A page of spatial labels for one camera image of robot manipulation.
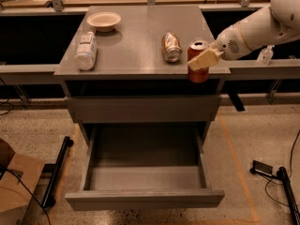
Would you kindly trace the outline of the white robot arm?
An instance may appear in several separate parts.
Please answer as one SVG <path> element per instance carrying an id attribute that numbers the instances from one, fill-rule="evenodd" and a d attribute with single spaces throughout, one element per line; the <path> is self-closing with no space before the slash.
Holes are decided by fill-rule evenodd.
<path id="1" fill-rule="evenodd" d="M 191 70 L 236 60 L 263 46 L 299 39 L 300 0 L 271 0 L 270 5 L 223 30 L 203 52 L 187 62 Z"/>

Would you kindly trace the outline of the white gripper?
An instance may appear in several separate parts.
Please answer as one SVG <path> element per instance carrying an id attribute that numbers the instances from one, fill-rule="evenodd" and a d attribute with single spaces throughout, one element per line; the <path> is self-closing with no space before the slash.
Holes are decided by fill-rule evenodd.
<path id="1" fill-rule="evenodd" d="M 219 59 L 237 60 L 251 53 L 240 29 L 240 22 L 224 29 L 217 39 L 199 55 L 187 62 L 187 66 L 195 71 L 209 68 L 218 63 Z"/>

